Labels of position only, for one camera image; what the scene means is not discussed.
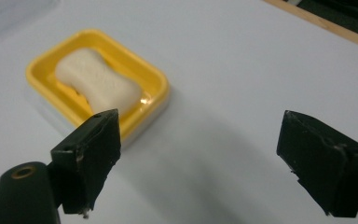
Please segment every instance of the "white surface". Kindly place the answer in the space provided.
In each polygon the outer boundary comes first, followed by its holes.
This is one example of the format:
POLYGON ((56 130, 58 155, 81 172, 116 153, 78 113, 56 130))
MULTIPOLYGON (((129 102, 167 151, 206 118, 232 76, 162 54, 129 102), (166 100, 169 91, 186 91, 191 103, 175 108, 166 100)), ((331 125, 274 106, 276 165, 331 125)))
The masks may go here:
POLYGON ((0 38, 46 13, 55 0, 0 0, 0 38))
POLYGON ((90 219, 62 223, 358 223, 326 217, 275 153, 285 109, 358 141, 358 46, 258 0, 65 0, 19 28, 0 41, 0 174, 64 138, 24 72, 85 28, 161 69, 172 96, 90 219))

